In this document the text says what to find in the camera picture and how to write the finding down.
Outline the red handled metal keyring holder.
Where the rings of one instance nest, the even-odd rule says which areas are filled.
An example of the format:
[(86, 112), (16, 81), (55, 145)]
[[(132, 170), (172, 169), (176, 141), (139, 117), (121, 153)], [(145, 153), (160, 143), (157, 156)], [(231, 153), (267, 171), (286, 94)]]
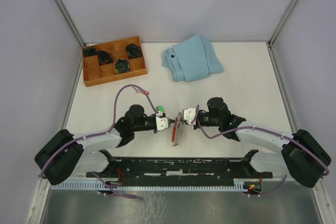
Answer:
[(182, 112), (177, 114), (175, 124), (173, 125), (172, 143), (174, 147), (179, 145), (180, 139), (183, 135), (183, 124), (181, 124), (180, 120), (182, 120)]

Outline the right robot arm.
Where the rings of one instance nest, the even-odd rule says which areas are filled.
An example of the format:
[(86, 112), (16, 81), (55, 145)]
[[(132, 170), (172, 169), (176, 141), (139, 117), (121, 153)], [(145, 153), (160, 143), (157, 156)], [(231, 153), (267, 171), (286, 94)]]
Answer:
[(281, 132), (258, 126), (232, 114), (220, 97), (209, 99), (207, 108), (206, 111), (199, 106), (184, 109), (183, 122), (200, 130), (217, 127), (217, 136), (269, 150), (269, 153), (257, 151), (251, 159), (242, 162), (241, 172), (246, 177), (278, 173), (290, 175), (301, 185), (312, 188), (329, 174), (331, 157), (308, 131)]

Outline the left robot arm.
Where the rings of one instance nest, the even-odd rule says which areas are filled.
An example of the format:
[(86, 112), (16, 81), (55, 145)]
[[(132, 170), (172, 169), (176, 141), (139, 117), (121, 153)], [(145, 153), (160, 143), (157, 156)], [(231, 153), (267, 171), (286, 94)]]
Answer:
[(157, 133), (170, 128), (172, 123), (174, 120), (166, 117), (165, 112), (146, 115), (144, 108), (135, 104), (117, 120), (112, 129), (88, 135), (60, 130), (36, 154), (34, 161), (51, 185), (58, 185), (71, 176), (88, 172), (110, 177), (116, 171), (116, 164), (108, 157), (108, 149), (127, 145), (134, 139), (136, 132)]

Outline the key with green tag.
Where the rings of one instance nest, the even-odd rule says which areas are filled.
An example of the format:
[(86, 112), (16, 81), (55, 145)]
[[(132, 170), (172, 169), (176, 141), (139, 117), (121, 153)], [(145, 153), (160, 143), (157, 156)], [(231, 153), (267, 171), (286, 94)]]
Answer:
[(155, 109), (156, 109), (158, 112), (162, 112), (162, 113), (165, 112), (164, 108), (163, 108), (161, 105), (157, 106)]

